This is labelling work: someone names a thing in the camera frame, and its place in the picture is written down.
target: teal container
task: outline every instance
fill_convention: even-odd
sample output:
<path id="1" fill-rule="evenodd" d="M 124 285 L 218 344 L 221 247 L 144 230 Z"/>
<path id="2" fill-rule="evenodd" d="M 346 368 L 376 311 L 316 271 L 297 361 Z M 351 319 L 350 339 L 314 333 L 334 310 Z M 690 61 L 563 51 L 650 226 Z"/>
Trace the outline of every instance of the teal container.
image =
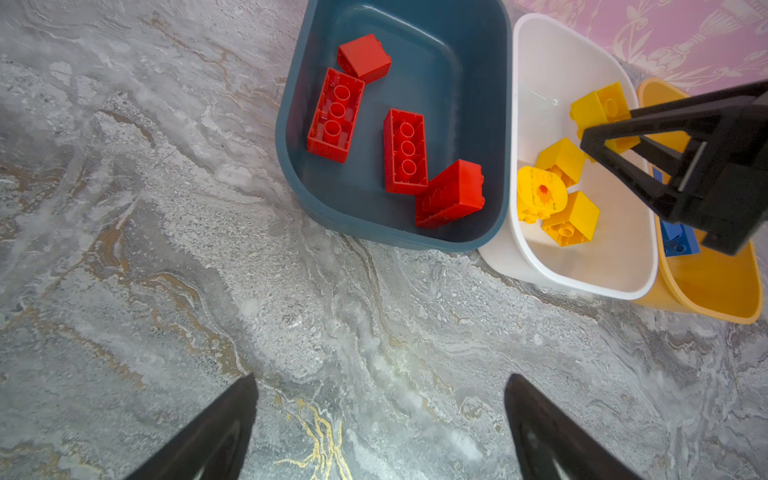
<path id="1" fill-rule="evenodd" d="M 366 86 L 345 164 L 306 150 L 339 45 L 373 33 L 392 67 Z M 437 230 L 417 228 L 415 198 L 384 190 L 384 118 L 425 116 L 429 177 L 459 158 L 482 166 L 485 206 Z M 304 210 L 341 233 L 417 250 L 473 250 L 509 204 L 511 25 L 499 0 L 310 0 L 276 126 L 280 166 Z"/>

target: yellow bin rim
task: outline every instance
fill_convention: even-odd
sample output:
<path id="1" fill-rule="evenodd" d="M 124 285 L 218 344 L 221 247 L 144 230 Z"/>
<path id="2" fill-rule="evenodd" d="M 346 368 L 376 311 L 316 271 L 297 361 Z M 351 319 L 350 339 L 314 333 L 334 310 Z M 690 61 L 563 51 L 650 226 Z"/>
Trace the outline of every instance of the yellow bin rim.
<path id="1" fill-rule="evenodd" d="M 640 106 L 646 107 L 688 97 L 682 90 L 659 78 L 649 78 L 637 88 Z M 688 142 L 684 132 L 651 137 L 682 151 Z M 704 232 L 696 230 L 701 242 Z M 654 285 L 640 299 L 640 305 L 659 310 L 697 313 L 734 323 L 754 323 L 763 312 L 763 280 L 757 265 L 755 246 L 749 242 L 731 257 L 701 248 L 701 253 L 682 257 L 664 254 L 661 223 L 656 217 L 659 270 Z"/>

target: floral wallpaper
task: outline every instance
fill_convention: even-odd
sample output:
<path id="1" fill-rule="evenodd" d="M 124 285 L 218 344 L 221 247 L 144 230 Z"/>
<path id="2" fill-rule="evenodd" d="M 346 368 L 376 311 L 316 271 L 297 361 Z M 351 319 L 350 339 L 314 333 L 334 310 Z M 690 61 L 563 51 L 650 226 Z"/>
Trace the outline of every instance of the floral wallpaper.
<path id="1" fill-rule="evenodd" d="M 692 94 L 768 78 L 768 0 L 509 0 Z"/>

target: blue bin rim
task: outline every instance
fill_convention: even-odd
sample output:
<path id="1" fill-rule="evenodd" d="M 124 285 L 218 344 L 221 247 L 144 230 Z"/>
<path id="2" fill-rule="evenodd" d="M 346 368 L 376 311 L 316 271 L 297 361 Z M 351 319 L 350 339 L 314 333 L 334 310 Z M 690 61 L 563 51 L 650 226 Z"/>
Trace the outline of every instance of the blue bin rim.
<path id="1" fill-rule="evenodd" d="M 399 239 L 398 243 L 410 243 L 418 247 L 424 247 L 424 249 L 437 249 L 449 253 L 461 253 L 470 250 L 475 250 L 482 247 L 496 235 L 502 224 L 507 217 L 507 211 L 509 208 L 509 168 L 511 158 L 511 122 L 512 122 L 512 26 L 509 19 L 509 13 L 502 0 L 491 0 L 498 4 L 498 6 L 504 11 L 506 30 L 507 30 L 507 136 L 505 142 L 505 180 L 504 180 L 504 197 L 502 198 L 502 210 L 499 212 L 493 226 L 485 232 L 479 238 L 470 240 L 467 242 L 449 242 L 447 240 L 441 240 L 438 238 L 425 237 L 418 235 L 417 233 L 406 232 L 392 227 L 387 227 L 379 223 L 374 223 L 369 220 L 363 220 L 352 215 L 344 214 L 328 207 L 321 200 L 318 200 L 307 188 L 304 186 L 299 176 L 296 175 L 296 171 L 293 169 L 293 165 L 290 163 L 288 155 L 288 146 L 286 142 L 286 127 L 288 125 L 288 114 L 290 111 L 290 105 L 293 103 L 293 92 L 296 90 L 296 80 L 299 76 L 299 69 L 301 68 L 301 61 L 304 58 L 304 51 L 306 50 L 307 39 L 310 36 L 310 29 L 312 28 L 312 20 L 315 16 L 315 10 L 317 9 L 317 2 L 319 0 L 310 0 L 306 6 L 304 12 L 304 19 L 301 24 L 301 31 L 299 37 L 296 40 L 296 48 L 293 51 L 293 58 L 291 59 L 290 70 L 288 72 L 288 79 L 286 80 L 285 88 L 283 89 L 283 99 L 280 101 L 280 111 L 277 114 L 277 124 L 275 125 L 275 148 L 277 150 L 277 159 L 280 162 L 280 168 L 283 170 L 288 185 L 293 189 L 299 198 L 300 203 L 307 210 L 313 210 L 308 212 L 311 217 L 314 217 L 311 213 L 314 213 L 322 218 L 329 220 L 331 223 L 341 223 L 344 225 L 354 226 L 356 229 L 364 230 L 372 234 L 372 237 L 382 237 L 386 239 Z"/>

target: plastic bin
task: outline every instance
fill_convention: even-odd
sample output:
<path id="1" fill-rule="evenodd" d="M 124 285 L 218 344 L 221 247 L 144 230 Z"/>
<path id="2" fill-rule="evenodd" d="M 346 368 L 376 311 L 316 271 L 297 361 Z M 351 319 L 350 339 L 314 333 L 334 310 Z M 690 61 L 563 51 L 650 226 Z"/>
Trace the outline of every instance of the plastic bin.
<path id="1" fill-rule="evenodd" d="M 620 82 L 629 108 L 637 96 L 629 77 L 603 48 L 544 15 L 528 14 L 515 24 L 512 66 L 511 185 L 520 167 L 534 166 L 539 152 L 563 137 L 576 145 L 571 103 L 591 91 Z M 623 154 L 638 167 L 647 162 L 632 151 Z M 480 254 L 494 270 L 531 283 L 583 290 L 633 300 L 656 278 L 658 252 L 654 216 L 600 164 L 587 162 L 579 183 L 600 209 L 594 239 L 558 246 L 541 228 L 517 219 L 517 197 L 500 231 Z"/>
<path id="2" fill-rule="evenodd" d="M 327 68 L 340 45 L 374 34 L 392 65 L 366 86 L 345 164 L 306 150 Z M 384 118 L 425 117 L 432 177 L 458 159 L 482 166 L 485 206 L 436 230 L 415 225 L 415 198 L 384 189 Z M 413 249 L 472 250 L 509 205 L 511 25 L 500 0 L 310 0 L 286 82 L 276 149 L 288 184 L 317 223 Z"/>
<path id="3" fill-rule="evenodd" d="M 666 103 L 688 95 L 658 78 L 646 80 L 637 89 L 641 107 Z M 651 135 L 683 151 L 688 136 L 683 132 Z M 701 253 L 666 257 L 661 247 L 658 218 L 659 271 L 647 295 L 635 300 L 640 305 L 682 313 L 699 313 L 735 323 L 753 323 L 763 312 L 763 281 L 757 266 L 755 247 L 750 241 L 734 257 L 702 247 Z M 701 242 L 704 232 L 695 230 Z"/>

